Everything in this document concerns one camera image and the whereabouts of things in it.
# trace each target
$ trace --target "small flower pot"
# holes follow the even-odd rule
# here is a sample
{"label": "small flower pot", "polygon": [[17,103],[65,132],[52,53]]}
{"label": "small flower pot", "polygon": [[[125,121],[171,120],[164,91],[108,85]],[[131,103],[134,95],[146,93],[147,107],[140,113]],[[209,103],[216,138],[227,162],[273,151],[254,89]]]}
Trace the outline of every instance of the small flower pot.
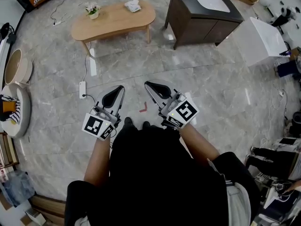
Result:
{"label": "small flower pot", "polygon": [[90,17],[91,20],[93,20],[93,19],[98,18],[98,15],[99,15],[99,13],[97,11],[96,13],[89,15],[89,17]]}

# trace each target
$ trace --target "white sink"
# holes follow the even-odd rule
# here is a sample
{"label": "white sink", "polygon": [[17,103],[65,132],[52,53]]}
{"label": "white sink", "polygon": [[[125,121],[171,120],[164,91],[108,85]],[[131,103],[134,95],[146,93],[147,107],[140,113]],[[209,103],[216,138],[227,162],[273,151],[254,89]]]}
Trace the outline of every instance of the white sink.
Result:
{"label": "white sink", "polygon": [[223,2],[223,0],[198,0],[200,5],[207,9],[217,10],[229,13],[230,10],[227,5]]}
{"label": "white sink", "polygon": [[245,20],[233,37],[248,66],[273,62],[287,50],[277,28],[253,17]]}

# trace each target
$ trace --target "gray tile floor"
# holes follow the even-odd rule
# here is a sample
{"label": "gray tile floor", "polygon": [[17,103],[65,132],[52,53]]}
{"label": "gray tile floor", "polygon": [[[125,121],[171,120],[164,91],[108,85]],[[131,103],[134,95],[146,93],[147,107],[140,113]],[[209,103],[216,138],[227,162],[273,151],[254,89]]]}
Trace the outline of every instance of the gray tile floor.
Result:
{"label": "gray tile floor", "polygon": [[[80,130],[92,100],[79,99],[86,54],[70,34],[86,1],[104,6],[128,0],[66,0],[53,15],[64,22],[55,27],[50,14],[61,1],[51,0],[25,15],[15,45],[34,64],[27,88],[32,98],[31,123],[25,136],[15,140],[18,167],[29,173],[38,194],[63,200],[68,184],[83,178],[95,142]],[[286,114],[291,117],[300,108],[299,85],[291,77],[276,78],[273,65],[246,67],[231,36],[218,47],[202,44],[174,51],[174,41],[167,36],[172,34],[170,28],[161,30],[169,0],[147,1],[157,15],[151,43],[146,43],[144,32],[92,42],[97,75],[90,76],[87,59],[87,92],[96,97],[103,89],[121,84],[127,90],[122,119],[132,117],[138,127],[145,120],[159,125],[158,108],[143,84],[149,79],[171,81],[182,92],[190,92],[199,107],[199,132],[221,152],[233,151],[241,160],[251,145],[268,146],[281,137],[286,97],[281,98],[279,90],[288,94]],[[251,7],[232,1],[244,18],[270,19],[259,4]],[[145,102],[148,110],[140,113]]]}

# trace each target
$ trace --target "white tissue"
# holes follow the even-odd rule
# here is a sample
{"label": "white tissue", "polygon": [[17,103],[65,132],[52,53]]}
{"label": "white tissue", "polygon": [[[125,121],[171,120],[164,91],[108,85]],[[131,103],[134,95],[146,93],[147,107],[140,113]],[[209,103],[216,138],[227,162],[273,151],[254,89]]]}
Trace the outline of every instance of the white tissue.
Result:
{"label": "white tissue", "polygon": [[141,10],[141,7],[139,6],[139,0],[132,0],[128,1],[124,4],[128,10],[130,10],[132,13],[137,12],[138,10]]}

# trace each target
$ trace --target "wooden coffee table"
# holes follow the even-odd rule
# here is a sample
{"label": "wooden coffee table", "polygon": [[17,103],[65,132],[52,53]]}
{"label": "wooden coffee table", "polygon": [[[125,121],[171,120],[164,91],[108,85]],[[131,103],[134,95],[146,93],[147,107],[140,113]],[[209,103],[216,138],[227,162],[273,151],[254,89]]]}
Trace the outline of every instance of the wooden coffee table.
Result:
{"label": "wooden coffee table", "polygon": [[91,20],[87,14],[80,16],[72,25],[72,37],[80,41],[88,55],[94,58],[86,43],[105,39],[111,36],[124,34],[127,32],[146,30],[146,38],[149,43],[150,24],[155,20],[156,13],[151,4],[140,0],[141,10],[130,12],[124,2],[102,7],[99,10],[98,18]]}

